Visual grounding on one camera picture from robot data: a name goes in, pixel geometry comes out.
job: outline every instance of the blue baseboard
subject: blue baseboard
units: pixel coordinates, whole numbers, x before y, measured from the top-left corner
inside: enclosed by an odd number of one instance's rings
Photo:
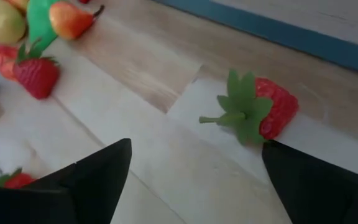
[[[358,71],[358,44],[210,0],[154,0]]]

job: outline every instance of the green fruit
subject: green fruit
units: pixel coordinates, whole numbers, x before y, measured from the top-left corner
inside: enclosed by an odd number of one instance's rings
[[[0,0],[0,44],[13,44],[25,32],[25,20],[21,13],[8,2]]]
[[[57,37],[49,19],[50,6],[59,0],[30,0],[27,5],[30,43],[38,41],[37,50],[45,50]]]

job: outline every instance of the red and yellow pear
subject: red and yellow pear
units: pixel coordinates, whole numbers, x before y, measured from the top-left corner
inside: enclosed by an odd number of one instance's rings
[[[101,6],[92,14],[77,8],[72,3],[62,1],[51,5],[49,19],[53,30],[59,37],[73,40],[88,30],[103,10],[104,6]]]

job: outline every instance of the strawberry stem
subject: strawberry stem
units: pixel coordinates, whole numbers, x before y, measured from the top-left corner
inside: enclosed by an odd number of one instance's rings
[[[200,122],[201,124],[204,123],[216,123],[219,121],[219,118],[207,118],[204,116],[200,116],[200,118],[198,118],[198,122]]]
[[[101,5],[99,10],[97,10],[94,14],[93,14],[93,17],[95,19],[97,19],[98,16],[100,16],[100,14],[102,14],[102,12],[104,11],[104,5]]]

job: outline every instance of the green leaf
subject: green leaf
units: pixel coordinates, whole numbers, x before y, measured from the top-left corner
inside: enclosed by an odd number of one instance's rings
[[[246,126],[246,135],[251,142],[253,142],[254,144],[262,144],[265,141],[264,137],[259,134],[260,121],[257,121],[255,119],[247,119]]]
[[[252,72],[248,72],[241,78],[239,89],[236,106],[248,114],[252,110],[252,102],[256,97],[255,77]]]
[[[222,115],[216,124],[221,126],[235,126],[238,122],[243,121],[246,118],[245,114],[242,112],[237,113],[225,113]]]
[[[39,50],[38,48],[34,48],[31,51],[29,51],[29,53],[27,54],[27,56],[29,58],[40,58],[42,55],[42,51]]]
[[[236,127],[236,136],[237,140],[242,144],[245,145],[247,143],[247,125],[246,120],[243,120],[241,122],[238,122]]]
[[[247,99],[256,97],[255,77],[252,72],[247,72],[240,81],[241,96]]]
[[[17,51],[17,63],[20,63],[25,59],[25,43],[23,43]]]
[[[236,125],[236,136],[241,144],[246,144],[247,141],[255,144],[262,144],[265,139],[259,134],[260,122],[254,119],[245,119],[238,122]]]
[[[205,124],[205,123],[216,123],[219,121],[219,118],[207,118],[204,116],[200,116],[198,118],[198,122],[200,122],[200,124]]]
[[[227,95],[230,99],[234,99],[239,92],[240,80],[237,71],[231,69],[227,78]]]
[[[258,97],[253,101],[250,118],[261,122],[270,113],[273,107],[273,100],[266,97]]]
[[[59,66],[59,62],[57,62],[57,60],[54,56],[47,56],[47,57],[42,57],[42,58],[48,59],[51,62],[53,62],[56,66]]]
[[[5,182],[7,182],[11,176],[9,174],[4,174],[0,176],[0,187],[4,187]]]
[[[17,169],[15,170],[15,172],[12,173],[11,177],[14,177],[14,176],[16,176],[16,175],[19,175],[19,174],[21,174],[21,173],[22,173],[22,168],[21,168],[21,167],[20,167],[20,168],[17,168]]]
[[[230,100],[229,97],[227,96],[218,96],[218,102],[219,105],[221,105],[221,108],[225,111],[225,112],[236,112],[239,111],[236,106],[234,105],[234,103]]]

